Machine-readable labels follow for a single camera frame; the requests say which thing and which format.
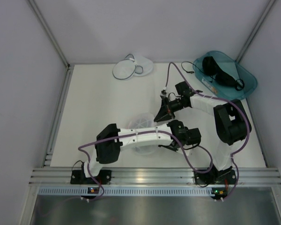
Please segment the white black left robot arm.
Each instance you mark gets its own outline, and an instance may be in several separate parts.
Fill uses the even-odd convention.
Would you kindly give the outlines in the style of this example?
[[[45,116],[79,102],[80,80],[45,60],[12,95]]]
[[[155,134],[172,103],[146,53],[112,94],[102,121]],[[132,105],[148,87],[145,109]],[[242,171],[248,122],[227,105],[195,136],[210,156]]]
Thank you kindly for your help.
[[[114,163],[121,152],[144,146],[164,147],[174,152],[183,153],[182,147],[197,147],[201,142],[198,128],[188,129],[183,122],[173,120],[156,127],[120,129],[115,123],[109,124],[96,136],[96,141],[78,148],[94,146],[92,155],[83,163],[82,171],[86,178],[99,174],[103,165]]]

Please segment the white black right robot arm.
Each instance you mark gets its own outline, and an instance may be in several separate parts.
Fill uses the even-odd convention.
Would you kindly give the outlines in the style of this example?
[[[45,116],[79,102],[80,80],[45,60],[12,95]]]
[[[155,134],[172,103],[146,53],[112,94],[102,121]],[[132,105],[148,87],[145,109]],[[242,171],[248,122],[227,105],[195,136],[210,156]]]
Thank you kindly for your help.
[[[219,145],[213,155],[212,169],[206,177],[219,182],[232,173],[233,156],[248,143],[251,124],[238,99],[204,96],[199,90],[194,91],[186,82],[176,84],[178,96],[174,100],[166,89],[161,91],[161,107],[154,119],[155,122],[173,120],[175,112],[185,108],[201,110],[214,117]]]

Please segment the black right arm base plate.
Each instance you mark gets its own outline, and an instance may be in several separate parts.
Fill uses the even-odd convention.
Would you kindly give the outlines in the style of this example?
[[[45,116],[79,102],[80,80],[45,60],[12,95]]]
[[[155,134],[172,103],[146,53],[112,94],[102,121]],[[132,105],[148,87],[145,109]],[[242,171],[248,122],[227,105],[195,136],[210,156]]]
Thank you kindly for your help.
[[[208,173],[195,173],[194,181],[196,185],[234,185],[236,183],[236,172],[229,168],[227,170],[218,171],[213,169]]]

